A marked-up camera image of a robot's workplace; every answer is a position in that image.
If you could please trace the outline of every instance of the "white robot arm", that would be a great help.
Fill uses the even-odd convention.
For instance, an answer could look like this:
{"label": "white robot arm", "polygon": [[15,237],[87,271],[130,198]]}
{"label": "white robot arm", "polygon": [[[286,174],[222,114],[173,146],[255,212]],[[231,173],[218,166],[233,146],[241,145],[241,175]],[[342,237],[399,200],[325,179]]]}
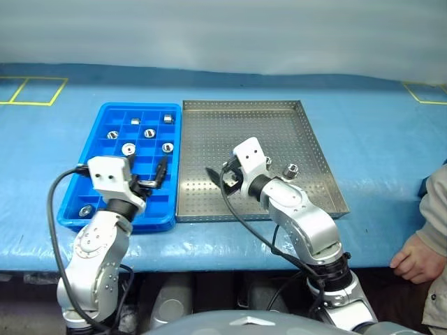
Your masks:
{"label": "white robot arm", "polygon": [[[104,323],[117,307],[118,271],[129,247],[131,222],[146,208],[148,190],[143,188],[160,187],[166,175],[167,160],[162,158],[154,181],[138,180],[131,174],[132,160],[130,156],[98,156],[87,162],[86,174],[94,189],[103,196],[106,208],[99,209],[78,233],[73,244],[73,257],[65,269],[74,300],[99,324]],[[92,329],[91,320],[85,320],[78,313],[79,309],[73,307],[63,278],[57,286],[57,300],[68,329],[74,329],[74,332]]]}
{"label": "white robot arm", "polygon": [[[349,331],[377,322],[357,276],[349,269],[349,256],[343,252],[334,221],[312,204],[301,188],[270,178],[265,162],[259,141],[252,137],[234,148],[224,169],[241,179],[242,196],[260,202],[270,218],[288,233],[299,259],[323,279],[319,318]],[[311,278],[307,285],[316,297],[318,286]]]}

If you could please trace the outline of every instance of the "white wall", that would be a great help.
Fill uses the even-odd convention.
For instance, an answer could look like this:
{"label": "white wall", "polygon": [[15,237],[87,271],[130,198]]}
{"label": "white wall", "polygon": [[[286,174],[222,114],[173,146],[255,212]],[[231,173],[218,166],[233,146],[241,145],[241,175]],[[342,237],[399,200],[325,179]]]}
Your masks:
{"label": "white wall", "polygon": [[447,82],[445,0],[0,0],[0,62]]}

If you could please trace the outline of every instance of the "perforated metal tray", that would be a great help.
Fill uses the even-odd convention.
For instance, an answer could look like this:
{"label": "perforated metal tray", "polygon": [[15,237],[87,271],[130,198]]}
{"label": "perforated metal tray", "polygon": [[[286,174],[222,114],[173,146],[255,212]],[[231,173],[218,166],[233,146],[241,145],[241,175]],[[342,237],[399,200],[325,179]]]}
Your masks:
{"label": "perforated metal tray", "polygon": [[[229,221],[233,216],[205,167],[220,172],[239,143],[256,136],[264,154],[272,158],[270,175],[282,176],[289,163],[298,165],[292,181],[310,200],[338,218],[349,212],[300,101],[183,102],[177,221]],[[231,196],[247,220],[268,219],[253,199]]]}

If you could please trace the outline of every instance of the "beige jacket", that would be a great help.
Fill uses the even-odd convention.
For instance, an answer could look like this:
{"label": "beige jacket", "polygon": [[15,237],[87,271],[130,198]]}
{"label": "beige jacket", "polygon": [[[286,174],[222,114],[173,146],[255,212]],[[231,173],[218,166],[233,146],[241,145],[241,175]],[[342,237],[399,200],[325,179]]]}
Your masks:
{"label": "beige jacket", "polygon": [[[427,180],[427,195],[420,202],[427,221],[416,234],[431,249],[447,257],[447,165]],[[447,335],[447,268],[430,286],[423,324],[435,335]]]}

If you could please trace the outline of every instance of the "person's sleeve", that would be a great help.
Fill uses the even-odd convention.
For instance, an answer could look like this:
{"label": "person's sleeve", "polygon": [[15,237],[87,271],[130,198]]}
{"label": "person's sleeve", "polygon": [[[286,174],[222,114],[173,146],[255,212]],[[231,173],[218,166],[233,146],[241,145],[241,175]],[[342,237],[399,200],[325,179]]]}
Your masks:
{"label": "person's sleeve", "polygon": [[447,257],[447,165],[427,180],[427,194],[419,209],[426,222],[416,234],[432,250]]}

